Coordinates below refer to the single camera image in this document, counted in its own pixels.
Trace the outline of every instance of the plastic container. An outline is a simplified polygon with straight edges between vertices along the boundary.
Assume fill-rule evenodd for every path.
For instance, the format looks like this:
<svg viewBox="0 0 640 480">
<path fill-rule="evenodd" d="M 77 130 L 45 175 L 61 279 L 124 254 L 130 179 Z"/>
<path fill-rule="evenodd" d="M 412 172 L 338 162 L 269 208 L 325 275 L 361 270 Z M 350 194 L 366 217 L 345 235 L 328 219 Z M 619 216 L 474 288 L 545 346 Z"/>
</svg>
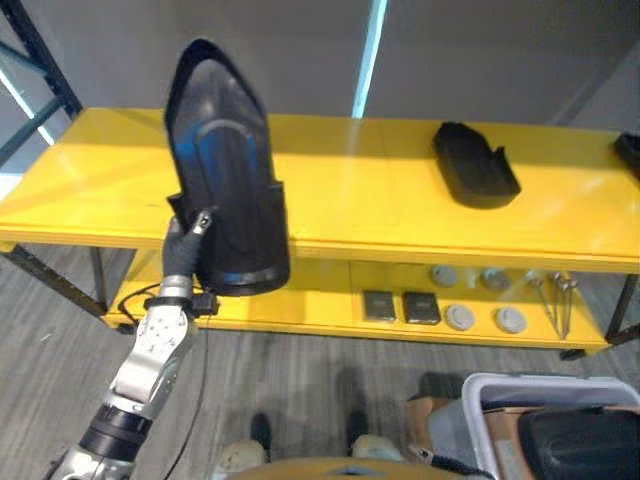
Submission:
<svg viewBox="0 0 640 480">
<path fill-rule="evenodd" d="M 506 406 L 640 405 L 631 386 L 611 377 L 563 377 L 474 373 L 462 386 L 462 397 L 428 419 L 434 451 L 500 478 L 484 410 Z"/>
</svg>

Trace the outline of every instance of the yellow shelf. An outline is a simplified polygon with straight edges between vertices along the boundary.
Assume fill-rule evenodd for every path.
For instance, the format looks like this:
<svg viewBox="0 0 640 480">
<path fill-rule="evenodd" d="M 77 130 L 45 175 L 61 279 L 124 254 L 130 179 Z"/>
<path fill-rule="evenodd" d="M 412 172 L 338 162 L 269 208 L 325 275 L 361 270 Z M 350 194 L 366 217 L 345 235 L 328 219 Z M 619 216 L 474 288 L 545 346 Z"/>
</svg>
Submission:
<svg viewBox="0 0 640 480">
<path fill-rule="evenodd" d="M 289 284 L 276 292 L 254 297 L 222 297 L 219 314 L 200 318 L 200 326 L 230 330 L 337 335 L 421 342 L 506 345 L 514 347 L 584 348 L 597 351 L 607 347 L 582 297 L 574 295 L 571 332 L 559 340 L 547 319 L 536 291 L 524 280 L 524 270 L 507 270 L 512 287 L 500 294 L 488 291 L 478 280 L 482 269 L 459 267 L 459 282 L 452 288 L 440 288 L 429 277 L 429 267 L 417 264 L 342 261 L 294 258 Z M 139 251 L 125 277 L 105 322 L 116 327 L 129 321 L 117 311 L 120 299 L 161 278 L 159 254 Z M 551 299 L 551 287 L 546 285 Z M 393 323 L 364 320 L 363 290 L 385 290 L 394 295 L 397 320 Z M 438 325 L 405 322 L 401 295 L 404 291 L 435 292 L 444 314 L 447 306 L 462 303 L 476 316 L 476 324 L 466 332 Z M 134 297 L 127 308 L 142 318 L 145 297 Z M 513 306 L 527 318 L 528 327 L 520 334 L 502 331 L 494 320 L 495 311 Z"/>
<path fill-rule="evenodd" d="M 11 242 L 160 249 L 178 191 L 160 110 L 87 109 L 0 202 Z M 640 191 L 613 133 L 470 123 L 523 191 L 476 210 L 446 189 L 439 121 L 273 115 L 297 257 L 637 272 Z"/>
</svg>

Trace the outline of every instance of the black object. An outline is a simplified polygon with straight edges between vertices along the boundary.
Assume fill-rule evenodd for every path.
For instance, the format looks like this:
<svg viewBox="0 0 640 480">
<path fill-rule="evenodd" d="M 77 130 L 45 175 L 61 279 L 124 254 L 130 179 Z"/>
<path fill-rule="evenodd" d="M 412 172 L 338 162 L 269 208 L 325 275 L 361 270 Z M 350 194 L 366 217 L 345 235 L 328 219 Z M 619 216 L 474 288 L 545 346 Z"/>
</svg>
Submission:
<svg viewBox="0 0 640 480">
<path fill-rule="evenodd" d="M 218 313 L 218 300 L 211 292 L 195 293 L 192 298 L 184 297 L 151 297 L 144 300 L 145 310 L 158 305 L 177 305 L 193 318 Z"/>
<path fill-rule="evenodd" d="M 254 295 L 289 279 L 282 183 L 273 175 L 260 101 L 207 40 L 182 54 L 165 111 L 182 193 L 169 198 L 185 230 L 213 213 L 196 276 L 219 295 Z"/>
<path fill-rule="evenodd" d="M 431 466 L 447 472 L 457 473 L 458 475 L 463 475 L 465 477 L 473 475 L 475 477 L 495 479 L 493 475 L 485 470 L 467 465 L 455 458 L 443 457 L 441 455 L 434 455 L 431 457 Z"/>
<path fill-rule="evenodd" d="M 258 442 L 267 453 L 267 459 L 271 461 L 271 422 L 265 413 L 256 413 L 251 417 L 251 440 Z"/>
<path fill-rule="evenodd" d="M 391 292 L 367 290 L 364 292 L 364 315 L 367 320 L 393 322 L 396 310 Z"/>
<path fill-rule="evenodd" d="M 615 141 L 613 148 L 640 180 L 640 136 L 623 133 Z"/>
<path fill-rule="evenodd" d="M 162 246 L 162 277 L 180 275 L 191 278 L 200 260 L 204 236 L 196 229 L 206 231 L 213 222 L 210 212 L 202 212 L 194 225 L 185 233 L 176 218 L 171 219 L 167 236 Z"/>
<path fill-rule="evenodd" d="M 539 410 L 518 419 L 537 479 L 640 478 L 640 416 L 623 410 Z"/>
<path fill-rule="evenodd" d="M 347 438 L 347 456 L 353 455 L 353 445 L 362 435 L 369 433 L 369 419 L 364 410 L 354 410 L 347 417 L 345 425 L 345 436 Z"/>
<path fill-rule="evenodd" d="M 492 152 L 487 140 L 472 128 L 445 122 L 433 142 L 442 175 L 458 202 L 496 208 L 507 205 L 521 192 L 504 147 Z"/>
<path fill-rule="evenodd" d="M 101 405 L 78 444 L 96 455 L 133 462 L 153 422 L 111 405 Z"/>
<path fill-rule="evenodd" d="M 402 303 L 408 323 L 436 325 L 442 319 L 435 293 L 404 292 Z"/>
</svg>

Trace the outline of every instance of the yellow table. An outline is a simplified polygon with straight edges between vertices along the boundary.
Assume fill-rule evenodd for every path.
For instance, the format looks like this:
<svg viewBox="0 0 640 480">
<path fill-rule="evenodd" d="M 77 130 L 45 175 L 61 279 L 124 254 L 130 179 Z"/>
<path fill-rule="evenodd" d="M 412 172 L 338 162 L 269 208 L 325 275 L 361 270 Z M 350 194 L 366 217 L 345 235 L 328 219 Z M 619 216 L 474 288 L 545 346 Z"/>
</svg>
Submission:
<svg viewBox="0 0 640 480">
<path fill-rule="evenodd" d="M 476 210 L 452 199 L 435 163 L 431 139 L 440 123 L 271 116 L 292 255 L 302 264 L 330 260 L 325 268 L 335 280 L 342 278 L 339 272 L 371 261 L 392 269 L 445 263 L 514 271 L 638 271 L 640 193 L 611 149 L 615 134 L 470 123 L 494 147 L 506 146 L 523 188 L 506 207 Z M 161 247 L 171 216 L 165 198 L 178 189 L 161 111 L 88 109 L 0 203 L 0 240 L 5 252 L 19 242 L 135 248 L 143 250 L 139 260 L 152 255 L 144 251 Z M 138 280 L 129 275 L 123 292 Z M 353 303 L 359 286 L 352 280 Z M 322 291 L 307 284 L 305 297 Z M 350 315 L 359 321 L 355 308 Z M 252 321 L 264 323 L 242 311 L 234 321 L 244 328 L 251 328 Z M 115 325 L 117 313 L 111 314 L 116 316 L 109 323 Z M 588 312 L 585 318 L 591 323 Z M 340 334 L 339 325 L 327 321 L 320 333 Z M 305 327 L 306 317 L 296 320 L 294 315 L 284 323 L 288 326 L 282 331 L 314 331 Z M 277 325 L 263 328 L 279 330 Z M 378 326 L 358 328 L 345 334 L 395 338 L 377 335 Z M 399 337 L 446 341 L 451 332 L 431 333 L 409 330 Z M 511 341 L 499 340 L 483 337 L 473 343 Z M 591 333 L 563 342 L 549 337 L 532 346 L 606 346 Z"/>
</svg>

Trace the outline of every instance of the black cable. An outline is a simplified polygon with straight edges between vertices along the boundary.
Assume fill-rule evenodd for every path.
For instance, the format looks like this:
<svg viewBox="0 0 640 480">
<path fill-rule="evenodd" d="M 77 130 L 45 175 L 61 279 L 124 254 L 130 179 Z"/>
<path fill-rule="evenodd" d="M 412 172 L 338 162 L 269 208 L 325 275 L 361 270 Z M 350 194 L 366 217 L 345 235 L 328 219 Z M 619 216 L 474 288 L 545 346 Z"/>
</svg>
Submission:
<svg viewBox="0 0 640 480">
<path fill-rule="evenodd" d="M 204 392 L 206 390 L 205 387 L 207 385 L 207 370 L 208 370 L 207 367 L 209 365 L 209 321 L 210 320 L 211 320 L 211 315 L 209 315 L 209 317 L 207 318 L 207 326 L 204 333 L 204 341 L 205 341 L 204 365 L 202 366 L 202 378 L 200 379 L 200 392 L 198 392 L 198 399 L 196 400 L 196 409 L 193 412 L 193 417 L 191 418 L 191 424 L 189 425 L 187 436 L 184 438 L 184 441 L 182 442 L 182 446 L 180 447 L 180 450 L 178 451 L 176 458 L 173 460 L 173 463 L 171 464 L 169 471 L 164 477 L 162 477 L 162 480 L 169 480 L 169 477 L 171 477 L 171 474 L 173 473 L 175 468 L 178 466 L 178 463 L 180 463 L 180 460 L 182 459 L 182 455 L 187 449 L 187 445 L 189 444 L 189 440 L 191 439 L 191 434 L 193 433 L 193 429 L 196 425 L 196 420 L 198 419 L 200 410 L 202 409 L 202 401 L 204 400 Z"/>
<path fill-rule="evenodd" d="M 491 473 L 485 470 L 482 470 L 477 467 L 472 467 L 470 465 L 467 465 L 461 462 L 460 460 L 444 457 L 441 455 L 434 455 L 432 457 L 431 466 L 434 468 L 439 468 L 441 470 L 446 470 L 447 472 L 457 473 L 459 475 L 464 475 L 464 476 L 477 475 L 480 477 L 495 480 L 495 477 Z"/>
<path fill-rule="evenodd" d="M 124 297 L 122 300 L 120 300 L 120 302 L 118 302 L 118 311 L 122 313 L 125 317 L 127 317 L 129 320 L 131 320 L 134 325 L 138 325 L 138 320 L 133 315 L 131 315 L 129 310 L 127 310 L 127 306 L 126 306 L 127 302 L 131 300 L 133 297 L 137 297 L 138 295 L 149 295 L 151 297 L 155 297 L 155 295 L 151 293 L 149 290 L 159 286 L 160 286 L 160 283 L 154 283 L 153 285 L 147 285 L 146 287 L 141 288 L 140 290 L 136 290 L 135 292 L 130 293 L 129 295 Z"/>
</svg>

